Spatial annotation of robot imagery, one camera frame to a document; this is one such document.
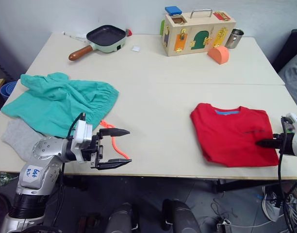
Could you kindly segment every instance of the blue block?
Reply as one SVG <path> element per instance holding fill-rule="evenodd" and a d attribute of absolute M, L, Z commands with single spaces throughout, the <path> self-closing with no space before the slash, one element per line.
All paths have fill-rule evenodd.
<path fill-rule="evenodd" d="M 166 6 L 165 10 L 170 16 L 182 14 L 182 11 L 177 6 Z"/>

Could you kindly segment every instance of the red t-shirt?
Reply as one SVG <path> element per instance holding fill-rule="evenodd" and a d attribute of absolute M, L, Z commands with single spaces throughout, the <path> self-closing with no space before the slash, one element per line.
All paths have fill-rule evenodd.
<path fill-rule="evenodd" d="M 263 110 L 223 110 L 200 103 L 191 113 L 202 153 L 208 161 L 226 166 L 276 166 L 275 149 L 255 142 L 272 138 L 268 116 Z"/>

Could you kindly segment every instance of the lock box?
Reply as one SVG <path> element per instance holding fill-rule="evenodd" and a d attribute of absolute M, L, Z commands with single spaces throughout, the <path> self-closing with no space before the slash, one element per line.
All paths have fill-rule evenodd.
<path fill-rule="evenodd" d="M 226 12 L 211 9 L 165 16 L 162 40 L 168 56 L 208 52 L 225 45 L 236 21 Z"/>

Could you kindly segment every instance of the label sticker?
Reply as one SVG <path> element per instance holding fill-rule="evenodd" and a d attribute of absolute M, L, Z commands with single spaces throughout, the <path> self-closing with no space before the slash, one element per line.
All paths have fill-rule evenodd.
<path fill-rule="evenodd" d="M 23 181 L 29 183 L 36 181 L 42 170 L 43 168 L 40 166 L 29 165 L 26 171 L 24 172 Z"/>

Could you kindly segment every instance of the orange semicircle block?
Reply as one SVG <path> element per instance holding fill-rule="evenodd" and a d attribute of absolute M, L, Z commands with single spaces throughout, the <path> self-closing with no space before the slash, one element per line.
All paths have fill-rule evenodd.
<path fill-rule="evenodd" d="M 212 48 L 207 54 L 219 64 L 226 63 L 230 57 L 230 53 L 225 46 Z"/>

